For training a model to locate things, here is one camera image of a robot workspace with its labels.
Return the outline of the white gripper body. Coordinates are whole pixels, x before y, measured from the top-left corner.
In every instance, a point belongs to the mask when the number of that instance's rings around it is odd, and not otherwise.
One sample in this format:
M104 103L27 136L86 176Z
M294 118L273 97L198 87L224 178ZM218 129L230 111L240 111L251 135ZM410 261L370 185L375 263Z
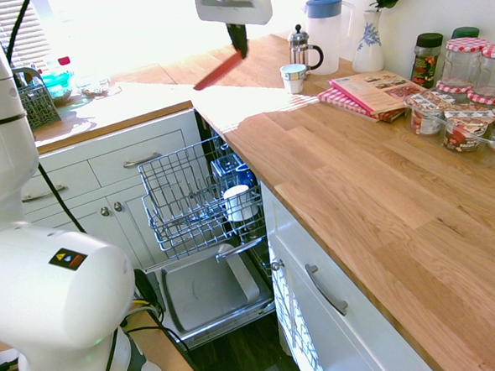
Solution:
M195 0L203 21L225 24L266 24L272 17L271 0Z

